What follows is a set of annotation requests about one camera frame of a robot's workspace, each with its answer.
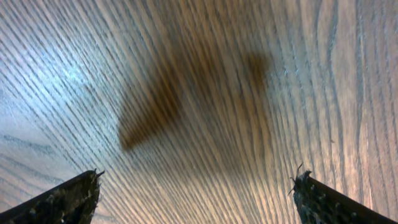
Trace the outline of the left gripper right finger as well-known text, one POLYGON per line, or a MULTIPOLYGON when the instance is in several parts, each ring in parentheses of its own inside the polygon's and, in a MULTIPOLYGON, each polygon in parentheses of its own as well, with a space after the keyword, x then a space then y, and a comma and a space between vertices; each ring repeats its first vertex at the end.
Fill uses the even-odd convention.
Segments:
POLYGON ((290 190, 302 223, 306 224, 397 224, 329 186, 310 177, 312 172, 296 171, 290 190))

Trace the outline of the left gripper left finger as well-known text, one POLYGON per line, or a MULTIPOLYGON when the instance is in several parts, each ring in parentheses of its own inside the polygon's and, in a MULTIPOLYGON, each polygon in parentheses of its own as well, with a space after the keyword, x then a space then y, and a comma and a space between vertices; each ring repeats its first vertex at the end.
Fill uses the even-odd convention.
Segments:
POLYGON ((90 224, 100 196, 102 172, 88 170, 1 213, 1 223, 90 224))

